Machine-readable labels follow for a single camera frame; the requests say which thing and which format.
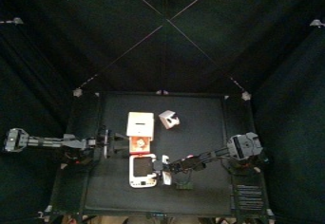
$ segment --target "small white cube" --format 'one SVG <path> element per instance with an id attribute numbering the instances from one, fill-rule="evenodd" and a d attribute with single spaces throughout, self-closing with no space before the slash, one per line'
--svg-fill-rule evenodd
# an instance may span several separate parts
<path id="1" fill-rule="evenodd" d="M 169 110 L 160 113 L 159 118 L 165 129 L 169 129 L 176 124 L 179 124 L 177 115 Z"/>

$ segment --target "white box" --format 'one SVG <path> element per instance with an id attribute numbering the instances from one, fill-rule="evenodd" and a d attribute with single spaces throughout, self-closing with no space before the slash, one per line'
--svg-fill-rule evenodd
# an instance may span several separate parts
<path id="1" fill-rule="evenodd" d="M 176 124 L 179 124 L 176 113 L 169 110 L 165 110 L 163 113 L 160 113 L 159 118 L 165 129 L 169 129 Z"/>
<path id="2" fill-rule="evenodd" d="M 129 154 L 148 154 L 149 141 L 153 139 L 152 113 L 128 113 L 126 136 L 129 137 Z"/>

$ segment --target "black enclosure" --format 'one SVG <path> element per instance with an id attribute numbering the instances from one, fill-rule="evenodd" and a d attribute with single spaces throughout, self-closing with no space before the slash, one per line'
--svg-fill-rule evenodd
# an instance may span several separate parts
<path id="1" fill-rule="evenodd" d="M 247 92 L 276 220 L 323 223 L 325 27 L 310 26 L 325 23 L 323 7 L 325 0 L 0 0 L 1 136 L 19 127 L 61 137 L 80 112 L 74 89 Z M 57 166 L 38 151 L 0 156 L 0 222 L 35 223 Z"/>

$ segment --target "black mat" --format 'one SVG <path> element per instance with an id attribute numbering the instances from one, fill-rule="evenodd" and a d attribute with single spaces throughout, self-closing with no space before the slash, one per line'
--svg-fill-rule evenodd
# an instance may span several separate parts
<path id="1" fill-rule="evenodd" d="M 108 94 L 101 99 L 101 124 L 125 134 L 128 112 L 155 114 L 155 135 L 150 153 L 169 160 L 197 155 L 224 144 L 221 100 L 217 97 L 176 97 Z M 164 110 L 177 113 L 180 125 L 163 128 L 157 115 Z M 86 187 L 86 210 L 104 213 L 164 213 L 184 215 L 227 215 L 229 213 L 229 178 L 219 162 L 192 172 L 192 190 L 175 186 L 134 189 L 128 183 L 128 158 L 122 154 L 101 159 L 92 170 Z M 187 179 L 183 173 L 175 181 Z"/>

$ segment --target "white block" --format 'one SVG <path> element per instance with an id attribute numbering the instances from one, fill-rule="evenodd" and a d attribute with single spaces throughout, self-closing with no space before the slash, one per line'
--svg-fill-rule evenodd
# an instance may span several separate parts
<path id="1" fill-rule="evenodd" d="M 160 113 L 159 118 L 165 129 L 169 129 L 179 124 L 176 113 L 169 110 Z"/>
<path id="2" fill-rule="evenodd" d="M 152 113 L 128 113 L 126 121 L 128 137 L 149 137 L 153 138 L 153 114 Z"/>

